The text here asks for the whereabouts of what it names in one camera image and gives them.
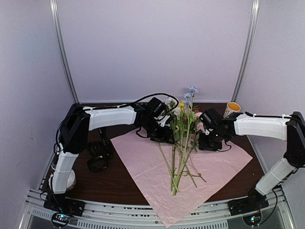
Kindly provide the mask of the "small red flower stem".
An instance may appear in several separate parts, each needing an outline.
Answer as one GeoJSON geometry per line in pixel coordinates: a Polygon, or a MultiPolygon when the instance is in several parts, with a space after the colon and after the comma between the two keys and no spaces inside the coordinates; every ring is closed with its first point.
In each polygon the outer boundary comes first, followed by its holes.
{"type": "Polygon", "coordinates": [[[198,108],[195,108],[193,111],[194,111],[195,114],[201,114],[202,113],[198,108]]]}

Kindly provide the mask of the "dark yellow flower stem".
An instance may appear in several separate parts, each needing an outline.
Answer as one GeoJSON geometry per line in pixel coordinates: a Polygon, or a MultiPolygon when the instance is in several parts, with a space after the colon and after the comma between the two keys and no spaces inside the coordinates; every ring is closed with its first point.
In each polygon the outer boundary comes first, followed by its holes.
{"type": "Polygon", "coordinates": [[[204,183],[207,181],[203,178],[202,174],[198,172],[197,168],[193,164],[191,154],[188,154],[186,158],[182,160],[181,166],[178,169],[176,177],[176,185],[179,187],[182,177],[189,177],[195,187],[198,187],[195,178],[199,178],[204,183]]]}

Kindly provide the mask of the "patterned mug orange inside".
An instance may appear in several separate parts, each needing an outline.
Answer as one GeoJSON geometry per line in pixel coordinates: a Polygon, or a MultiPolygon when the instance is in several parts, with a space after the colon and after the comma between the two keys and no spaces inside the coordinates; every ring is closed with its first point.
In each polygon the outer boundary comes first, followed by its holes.
{"type": "Polygon", "coordinates": [[[241,107],[239,104],[237,104],[235,102],[229,102],[226,104],[223,118],[226,118],[228,115],[230,115],[232,113],[238,113],[238,112],[240,112],[240,110],[241,110],[241,107]]]}

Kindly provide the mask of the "blue flower stem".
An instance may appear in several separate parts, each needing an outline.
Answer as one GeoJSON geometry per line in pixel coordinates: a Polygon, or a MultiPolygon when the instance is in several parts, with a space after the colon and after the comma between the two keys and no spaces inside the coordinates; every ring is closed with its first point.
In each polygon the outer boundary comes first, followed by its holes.
{"type": "Polygon", "coordinates": [[[182,160],[186,158],[188,154],[191,154],[191,147],[189,146],[190,138],[190,128],[191,124],[194,122],[194,108],[193,101],[195,95],[198,93],[198,89],[195,86],[189,86],[187,92],[184,94],[184,100],[179,102],[179,107],[181,108],[180,113],[180,140],[178,143],[178,152],[179,152],[179,167],[181,166],[182,160]]]}

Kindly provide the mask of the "black printed ribbon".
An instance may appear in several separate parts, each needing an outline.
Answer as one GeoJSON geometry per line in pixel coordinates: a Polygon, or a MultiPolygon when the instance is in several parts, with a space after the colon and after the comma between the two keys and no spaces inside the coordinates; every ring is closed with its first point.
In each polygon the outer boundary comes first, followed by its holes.
{"type": "Polygon", "coordinates": [[[100,140],[87,144],[87,150],[91,158],[87,161],[87,167],[91,172],[99,172],[108,168],[109,160],[113,157],[114,147],[106,135],[106,127],[98,129],[100,140]]]}

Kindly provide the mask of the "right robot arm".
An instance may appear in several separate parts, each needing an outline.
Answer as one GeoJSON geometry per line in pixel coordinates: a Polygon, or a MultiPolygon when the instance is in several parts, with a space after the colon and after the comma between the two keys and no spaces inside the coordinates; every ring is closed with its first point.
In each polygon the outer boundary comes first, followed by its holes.
{"type": "Polygon", "coordinates": [[[222,144],[228,143],[234,136],[264,137],[286,143],[282,158],[260,178],[254,193],[244,200],[247,210],[255,210],[262,204],[262,196],[305,166],[305,118],[298,111],[289,115],[238,112],[222,117],[214,108],[210,108],[199,116],[199,120],[205,128],[205,133],[199,137],[201,150],[221,150],[222,144]]]}

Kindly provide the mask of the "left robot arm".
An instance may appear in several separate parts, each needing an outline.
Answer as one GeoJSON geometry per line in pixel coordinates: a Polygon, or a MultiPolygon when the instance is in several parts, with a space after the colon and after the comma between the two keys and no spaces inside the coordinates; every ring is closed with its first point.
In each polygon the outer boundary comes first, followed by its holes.
{"type": "Polygon", "coordinates": [[[79,154],[85,150],[90,131],[116,125],[136,125],[146,131],[150,140],[173,144],[170,121],[165,103],[156,97],[147,103],[133,102],[112,107],[73,104],[55,137],[55,155],[58,161],[49,179],[49,187],[53,192],[50,204],[58,212],[64,212],[68,208],[68,200],[60,194],[64,194],[69,183],[75,180],[72,167],[79,154]]]}

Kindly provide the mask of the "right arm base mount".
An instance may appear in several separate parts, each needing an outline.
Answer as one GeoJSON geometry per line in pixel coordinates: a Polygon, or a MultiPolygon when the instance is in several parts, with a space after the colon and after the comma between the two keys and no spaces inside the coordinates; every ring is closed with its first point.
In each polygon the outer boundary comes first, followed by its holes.
{"type": "Polygon", "coordinates": [[[240,199],[233,199],[228,202],[228,208],[231,216],[258,211],[269,206],[265,197],[245,197],[240,199]]]}

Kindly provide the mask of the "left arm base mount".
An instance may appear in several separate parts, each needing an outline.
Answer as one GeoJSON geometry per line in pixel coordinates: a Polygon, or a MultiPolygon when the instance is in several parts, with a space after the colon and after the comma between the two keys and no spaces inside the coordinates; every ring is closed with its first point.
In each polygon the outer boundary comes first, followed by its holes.
{"type": "Polygon", "coordinates": [[[65,199],[63,202],[55,199],[45,200],[43,207],[67,215],[81,217],[85,208],[85,202],[73,199],[65,199]]]}

